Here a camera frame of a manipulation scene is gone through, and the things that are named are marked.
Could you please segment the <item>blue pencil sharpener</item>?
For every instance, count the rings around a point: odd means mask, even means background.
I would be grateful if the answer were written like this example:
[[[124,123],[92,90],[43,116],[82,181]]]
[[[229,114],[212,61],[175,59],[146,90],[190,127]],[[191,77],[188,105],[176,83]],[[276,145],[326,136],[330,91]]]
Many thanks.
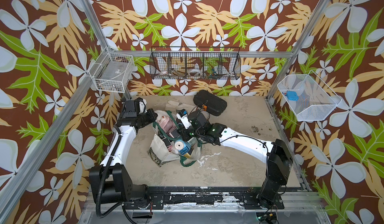
[[[191,145],[188,142],[184,142],[182,140],[175,141],[175,149],[181,156],[186,158],[190,158],[193,151]]]

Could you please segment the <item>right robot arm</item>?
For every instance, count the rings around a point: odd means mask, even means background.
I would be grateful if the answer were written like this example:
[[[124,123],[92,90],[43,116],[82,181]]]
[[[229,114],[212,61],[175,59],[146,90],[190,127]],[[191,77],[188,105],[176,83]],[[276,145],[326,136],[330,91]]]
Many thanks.
[[[187,141],[197,138],[203,144],[233,148],[265,163],[266,178],[257,194],[257,202],[264,208],[276,205],[279,190],[287,186],[293,164],[292,155],[282,140],[263,141],[243,135],[223,124],[211,124],[200,111],[188,114],[183,109],[177,113],[177,119],[181,139],[175,142],[176,147],[179,142],[186,145]]]

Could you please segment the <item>cream tote bag green handles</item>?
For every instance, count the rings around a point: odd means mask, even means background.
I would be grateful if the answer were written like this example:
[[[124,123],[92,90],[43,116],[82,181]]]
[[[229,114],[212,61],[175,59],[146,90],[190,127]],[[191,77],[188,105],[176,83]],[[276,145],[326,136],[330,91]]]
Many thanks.
[[[152,123],[155,135],[148,151],[151,159],[159,167],[173,161],[180,161],[183,167],[192,166],[201,157],[203,144],[197,138],[192,138],[189,141],[182,139],[179,133],[179,125],[182,125],[181,121],[171,111],[156,110],[155,113],[158,114],[157,120]],[[176,128],[169,133],[164,132],[159,125],[162,116],[170,117],[175,123]],[[188,142],[191,145],[193,151],[190,158],[181,156],[175,149],[175,141],[178,140]]]

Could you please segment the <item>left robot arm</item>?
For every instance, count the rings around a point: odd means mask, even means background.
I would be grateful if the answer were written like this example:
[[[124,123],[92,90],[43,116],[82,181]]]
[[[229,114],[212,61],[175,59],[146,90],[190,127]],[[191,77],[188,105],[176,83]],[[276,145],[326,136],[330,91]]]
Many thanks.
[[[125,164],[138,130],[156,121],[158,114],[151,108],[136,117],[120,118],[111,148],[105,159],[90,170],[91,189],[98,218],[104,218],[118,206],[129,201],[149,203],[148,186],[134,185]]]

